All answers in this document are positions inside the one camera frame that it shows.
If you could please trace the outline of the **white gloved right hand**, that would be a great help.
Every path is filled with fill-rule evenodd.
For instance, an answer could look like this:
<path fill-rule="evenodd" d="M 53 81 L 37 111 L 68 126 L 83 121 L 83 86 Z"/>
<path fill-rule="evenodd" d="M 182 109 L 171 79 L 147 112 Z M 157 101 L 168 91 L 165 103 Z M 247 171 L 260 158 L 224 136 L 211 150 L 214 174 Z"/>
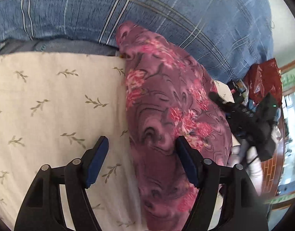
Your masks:
<path fill-rule="evenodd" d="M 236 164 L 242 163 L 242 158 L 240 157 L 240 149 L 241 144 L 239 141 L 232 135 L 232 148 L 230 155 L 228 157 L 227 166 L 233 167 Z M 246 163 L 248 164 L 248 167 L 246 168 L 246 171 L 248 173 L 248 176 L 250 177 L 250 180 L 252 181 L 258 195 L 261 195 L 262 192 L 262 184 L 263 184 L 263 169 L 261 167 L 261 160 L 257 156 L 257 150 L 254 146 L 248 149 L 246 152 Z"/>

